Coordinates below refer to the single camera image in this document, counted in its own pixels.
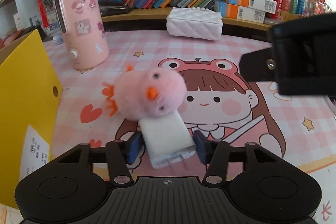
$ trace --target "circular pad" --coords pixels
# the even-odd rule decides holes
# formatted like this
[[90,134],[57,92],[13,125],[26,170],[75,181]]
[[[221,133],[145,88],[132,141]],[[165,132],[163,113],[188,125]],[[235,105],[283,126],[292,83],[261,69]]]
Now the circular pad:
[[73,164],[37,170],[20,181],[15,190],[22,215],[40,223],[81,219],[96,210],[106,196],[101,177]]
[[322,197],[312,177],[278,163],[250,166],[232,180],[229,194],[244,214],[266,222],[297,222],[311,216]]

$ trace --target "yellow folder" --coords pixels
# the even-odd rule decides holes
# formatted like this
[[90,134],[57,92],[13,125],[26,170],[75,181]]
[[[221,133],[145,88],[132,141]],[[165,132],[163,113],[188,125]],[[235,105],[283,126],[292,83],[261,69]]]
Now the yellow folder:
[[61,83],[37,30],[0,50],[0,203],[50,159]]

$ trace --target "white quilted bag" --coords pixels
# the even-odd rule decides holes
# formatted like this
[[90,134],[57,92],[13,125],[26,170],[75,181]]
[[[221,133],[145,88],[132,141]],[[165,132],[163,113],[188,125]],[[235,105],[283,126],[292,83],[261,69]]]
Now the white quilted bag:
[[222,27],[221,13],[205,8],[173,8],[167,16],[167,31],[178,37],[218,40]]

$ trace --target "barcode label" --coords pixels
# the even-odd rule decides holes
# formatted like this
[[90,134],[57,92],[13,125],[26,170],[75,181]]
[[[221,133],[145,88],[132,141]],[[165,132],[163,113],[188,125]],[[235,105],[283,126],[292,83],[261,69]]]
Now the barcode label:
[[274,12],[275,11],[275,3],[271,2],[269,0],[265,0],[265,10],[268,12]]
[[254,19],[257,21],[261,21],[263,18],[264,12],[261,11],[254,11]]
[[238,17],[239,17],[239,18],[242,18],[242,17],[243,17],[243,8],[241,8],[241,7],[239,7]]
[[253,7],[254,6],[254,0],[250,1],[250,6]]

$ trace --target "crosshair marking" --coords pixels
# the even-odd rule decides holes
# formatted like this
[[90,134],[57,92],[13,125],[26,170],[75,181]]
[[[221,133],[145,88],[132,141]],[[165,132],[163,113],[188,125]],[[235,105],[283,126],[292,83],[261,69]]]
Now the crosshair marking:
[[166,184],[168,186],[168,185],[170,185],[170,184],[172,184],[174,182],[171,181],[171,180],[169,180],[169,179],[167,179],[167,180],[163,181],[162,183],[164,183],[164,184]]

